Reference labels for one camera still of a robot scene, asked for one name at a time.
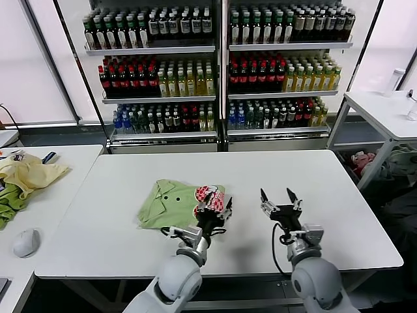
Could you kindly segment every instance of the white computer mouse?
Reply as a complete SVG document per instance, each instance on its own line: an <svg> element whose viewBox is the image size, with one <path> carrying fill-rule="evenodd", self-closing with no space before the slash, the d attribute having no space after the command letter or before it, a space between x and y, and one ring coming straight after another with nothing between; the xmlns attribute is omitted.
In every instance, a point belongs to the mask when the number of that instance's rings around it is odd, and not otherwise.
<svg viewBox="0 0 417 313"><path fill-rule="evenodd" d="M28 258L35 254L40 246L39 231L30 229L21 232L13 241L13 253L19 258Z"/></svg>

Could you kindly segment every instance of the yellow bottle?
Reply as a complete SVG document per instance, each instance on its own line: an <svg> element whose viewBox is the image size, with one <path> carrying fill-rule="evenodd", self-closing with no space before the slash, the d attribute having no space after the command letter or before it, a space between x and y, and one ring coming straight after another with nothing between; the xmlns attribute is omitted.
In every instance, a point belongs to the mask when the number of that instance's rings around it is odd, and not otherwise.
<svg viewBox="0 0 417 313"><path fill-rule="evenodd" d="M192 96L196 96L195 93L195 83L194 83L194 75L193 75L193 70L188 69L187 70L187 89L188 89L188 94L192 97Z"/></svg>
<svg viewBox="0 0 417 313"><path fill-rule="evenodd" d="M175 80L174 73L171 70L168 71L168 87L171 97L179 96L178 83Z"/></svg>
<svg viewBox="0 0 417 313"><path fill-rule="evenodd" d="M332 79L330 80L330 83L328 85L328 90L338 90L340 82L340 72L341 67L336 67L334 75L332 76Z"/></svg>
<svg viewBox="0 0 417 313"><path fill-rule="evenodd" d="M293 92L297 93L301 91L304 75L304 67L299 67L297 73L294 75Z"/></svg>
<svg viewBox="0 0 417 313"><path fill-rule="evenodd" d="M284 93L290 93L293 88L294 82L294 67L288 68L288 73L285 75L284 81L282 83L282 91Z"/></svg>
<svg viewBox="0 0 417 313"><path fill-rule="evenodd" d="M312 81L312 74L313 74L313 67L309 66L307 67L307 72L304 74L303 80L302 80L302 91L311 91L311 81Z"/></svg>
<svg viewBox="0 0 417 313"><path fill-rule="evenodd" d="M197 70L197 83L196 83L197 95L206 96L206 81L204 80L203 69L199 68Z"/></svg>
<svg viewBox="0 0 417 313"><path fill-rule="evenodd" d="M320 91L328 90L328 84L330 83L330 79L332 77L333 68L331 66L326 67L326 72L321 76L321 82L319 85Z"/></svg>

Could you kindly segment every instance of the bottle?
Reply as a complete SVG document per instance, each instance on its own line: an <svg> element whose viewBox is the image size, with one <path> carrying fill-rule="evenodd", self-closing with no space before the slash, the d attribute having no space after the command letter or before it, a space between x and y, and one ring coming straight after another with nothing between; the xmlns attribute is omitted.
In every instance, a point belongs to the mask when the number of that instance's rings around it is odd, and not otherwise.
<svg viewBox="0 0 417 313"><path fill-rule="evenodd" d="M129 120L127 114L125 114L125 113L122 115L122 122L123 122L124 133L126 135L133 134L134 131L133 131L133 128L132 128L132 124L130 124L130 120Z"/></svg>
<svg viewBox="0 0 417 313"><path fill-rule="evenodd" d="M179 96L178 84L175 81L174 73L171 70L168 71L168 89L169 89L169 95L171 97Z"/></svg>
<svg viewBox="0 0 417 313"><path fill-rule="evenodd" d="M304 10L300 10L298 15L295 17L294 31L292 34L291 41L293 42L302 42L304 37L304 24L306 22L306 17L304 16Z"/></svg>
<svg viewBox="0 0 417 313"><path fill-rule="evenodd" d="M132 48L138 48L139 45L137 43L137 37L136 37L137 27L136 27L136 22L134 20L134 17L128 16L126 19L128 21L128 34L129 34L129 39L130 39Z"/></svg>
<svg viewBox="0 0 417 313"><path fill-rule="evenodd" d="M117 42L116 38L118 38L118 36L116 35L116 29L114 28L113 23L111 22L111 17L106 16L105 18L103 18L103 20L106 24L106 36L109 42L109 47L110 49L117 49L119 43Z"/></svg>
<svg viewBox="0 0 417 313"><path fill-rule="evenodd" d="M313 115L311 116L311 119L308 121L309 127L316 127L318 126L317 122L319 121L320 116L320 107L316 106L314 108Z"/></svg>
<svg viewBox="0 0 417 313"><path fill-rule="evenodd" d="M164 76L164 72L159 71L158 78L159 78L159 90L161 91L161 97L162 98L169 97L169 89L167 86L168 82Z"/></svg>
<svg viewBox="0 0 417 313"><path fill-rule="evenodd" d="M312 42L315 25L315 11L307 11L306 22L304 24L304 42Z"/></svg>
<svg viewBox="0 0 417 313"><path fill-rule="evenodd" d="M159 14L158 25L159 25L159 34L160 34L161 39L167 39L168 34L169 34L169 26L168 26L168 21L165 18L165 13Z"/></svg>
<svg viewBox="0 0 417 313"><path fill-rule="evenodd" d="M303 82L302 82L302 87L301 87L302 91L311 91L310 86L311 86L311 81L312 81L312 74L313 74L313 67L308 67L303 77Z"/></svg>
<svg viewBox="0 0 417 313"><path fill-rule="evenodd" d="M201 17L197 11L193 13L192 31L194 38L201 38Z"/></svg>
<svg viewBox="0 0 417 313"><path fill-rule="evenodd" d="M275 25L274 25L274 43L279 44L282 42L282 16L284 13L279 11L276 13Z"/></svg>
<svg viewBox="0 0 417 313"><path fill-rule="evenodd" d="M242 44L249 44L250 24L249 24L250 13L243 12L243 23L242 23Z"/></svg>
<svg viewBox="0 0 417 313"><path fill-rule="evenodd" d="M294 18L294 12L288 11L287 22L285 23L285 32L284 32L284 40L283 40L284 44L289 43L291 40L291 35L293 33L293 18Z"/></svg>
<svg viewBox="0 0 417 313"><path fill-rule="evenodd" d="M196 95L193 70L187 70L187 90L190 97Z"/></svg>
<svg viewBox="0 0 417 313"><path fill-rule="evenodd" d="M255 113L253 112L253 108L249 108L249 111L246 114L246 122L245 122L245 129L252 129L253 128L253 120L255 118Z"/></svg>
<svg viewBox="0 0 417 313"><path fill-rule="evenodd" d="M325 126L326 120L327 120L327 113L328 113L328 107L325 106L320 113L319 120L317 121L317 126Z"/></svg>
<svg viewBox="0 0 417 313"><path fill-rule="evenodd" d="M294 75L293 92L300 92L303 82L304 67L299 67L297 73Z"/></svg>
<svg viewBox="0 0 417 313"><path fill-rule="evenodd" d="M177 17L173 12L169 13L169 20L168 20L168 26L169 26L169 35L170 39L178 39L179 37L179 25L177 21Z"/></svg>
<svg viewBox="0 0 417 313"><path fill-rule="evenodd" d="M211 68L206 69L206 86L207 86L207 95L212 96L214 95L214 83L213 83L213 75Z"/></svg>
<svg viewBox="0 0 417 313"><path fill-rule="evenodd" d="M213 111L211 110L207 112L207 128L209 132L212 132L214 130L214 117Z"/></svg>
<svg viewBox="0 0 417 313"><path fill-rule="evenodd" d="M287 76L284 79L282 91L284 93L290 93L293 90L294 84L294 67L288 68Z"/></svg>
<svg viewBox="0 0 417 313"><path fill-rule="evenodd" d="M336 25L336 10L332 10L326 19L326 27L324 28L324 41L334 40L334 26Z"/></svg>
<svg viewBox="0 0 417 313"><path fill-rule="evenodd" d="M252 44L258 44L261 38L261 13L259 11L255 12L255 17L253 18L252 36Z"/></svg>
<svg viewBox="0 0 417 313"><path fill-rule="evenodd" d="M356 21L355 11L352 9L348 10L348 15L346 17L345 27L343 28L342 41L348 41L351 36L353 24Z"/></svg>
<svg viewBox="0 0 417 313"><path fill-rule="evenodd" d="M98 43L100 44L100 48L101 49L108 49L109 48L109 43L107 40L107 36L105 36L105 32L104 32L104 26L102 23L102 19L99 16L96 16L95 18L93 18L94 24L96 26L96 37L98 39Z"/></svg>
<svg viewBox="0 0 417 313"><path fill-rule="evenodd" d="M265 23L263 25L263 34L262 34L263 44L269 44L270 42L271 29L272 29L271 16L272 16L271 11L265 12Z"/></svg>
<svg viewBox="0 0 417 313"><path fill-rule="evenodd" d="M341 10L340 15L336 18L336 25L334 26L334 40L343 41L345 23L346 10Z"/></svg>
<svg viewBox="0 0 417 313"><path fill-rule="evenodd" d="M202 20L203 23L203 35L204 37L211 37L212 34L212 19L210 15L210 11L204 10L204 17Z"/></svg>
<svg viewBox="0 0 417 313"><path fill-rule="evenodd" d="M102 65L98 66L98 77L100 78L100 83L102 84L104 91L108 93L111 89L110 77L104 72Z"/></svg>
<svg viewBox="0 0 417 313"><path fill-rule="evenodd" d="M207 95L206 90L206 81L204 80L203 70L199 68L197 70L197 83L196 83L197 95L205 96Z"/></svg>
<svg viewBox="0 0 417 313"><path fill-rule="evenodd" d="M328 90L338 90L340 82L340 72L341 67L336 67L334 75L332 76L332 79L330 80L330 83L328 85Z"/></svg>
<svg viewBox="0 0 417 313"><path fill-rule="evenodd" d="M232 23L230 26L230 33L232 34L231 43L238 44L239 40L239 12L232 13Z"/></svg>
<svg viewBox="0 0 417 313"><path fill-rule="evenodd" d="M332 71L333 71L333 67L331 67L330 65L326 67L326 71L321 77L321 82L319 85L320 91L328 90L330 79L332 78Z"/></svg>
<svg viewBox="0 0 417 313"><path fill-rule="evenodd" d="M90 50L95 50L96 45L100 45L97 39L95 39L95 34L93 32L93 27L91 25L91 20L89 16L86 16L83 18L83 24L84 24L84 36L87 40L87 44L89 46Z"/></svg>
<svg viewBox="0 0 417 313"><path fill-rule="evenodd" d="M315 17L314 34L311 41L322 41L323 31L326 24L326 11L320 10L320 13Z"/></svg>
<svg viewBox="0 0 417 313"><path fill-rule="evenodd" d="M150 39L152 41L156 40L159 35L159 23L158 23L158 20L155 18L155 13L149 14L148 26L149 26Z"/></svg>
<svg viewBox="0 0 417 313"><path fill-rule="evenodd" d="M139 36L140 36L141 41L142 41L142 47L143 48L149 48L148 31L147 31L146 26L145 26L145 17L143 16L143 14L139 14L137 16L137 20L138 20L138 23L139 23L138 32L139 32Z"/></svg>

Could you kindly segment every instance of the white wall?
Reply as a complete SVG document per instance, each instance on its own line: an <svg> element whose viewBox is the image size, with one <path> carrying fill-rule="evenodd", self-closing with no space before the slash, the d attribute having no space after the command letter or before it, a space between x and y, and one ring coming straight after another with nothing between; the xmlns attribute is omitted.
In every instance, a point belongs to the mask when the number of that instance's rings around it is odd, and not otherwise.
<svg viewBox="0 0 417 313"><path fill-rule="evenodd" d="M17 123L74 121L18 1L0 0L0 102ZM0 119L11 123L0 110Z"/></svg>

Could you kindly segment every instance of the cable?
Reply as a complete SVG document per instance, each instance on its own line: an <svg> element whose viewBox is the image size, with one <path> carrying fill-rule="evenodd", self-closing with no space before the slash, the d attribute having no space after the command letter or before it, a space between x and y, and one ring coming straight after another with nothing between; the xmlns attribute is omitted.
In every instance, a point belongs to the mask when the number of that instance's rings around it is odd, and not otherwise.
<svg viewBox="0 0 417 313"><path fill-rule="evenodd" d="M284 273L282 271L280 265L278 264L278 262L276 260L276 255L275 255L275 230L276 230L277 226L279 226L283 230L283 228L282 228L282 226L281 226L280 223L276 223L274 225L274 227L272 228L272 258L274 259L275 266L280 271L281 275L282 276L285 276L285 277L291 277L290 274Z"/></svg>
<svg viewBox="0 0 417 313"><path fill-rule="evenodd" d="M16 127L16 129L18 130L18 139L16 139L15 141L13 141L13 142L11 142L11 143L9 143L9 144L7 144L7 145L4 145L4 146L0 147L0 149L3 149L3 148L10 147L11 145L14 145L16 142L18 142L18 141L20 140L20 129L19 129L18 124L17 124L17 123L16 123L16 121L14 120L13 116L12 116L12 115L10 114L10 112L8 111L8 109L6 109L6 108L3 106L3 103L0 103L0 107L1 107L3 110L5 110L5 111L7 112L8 116L11 118L11 120L12 120L12 122L13 122L14 126L15 126L15 127Z"/></svg>

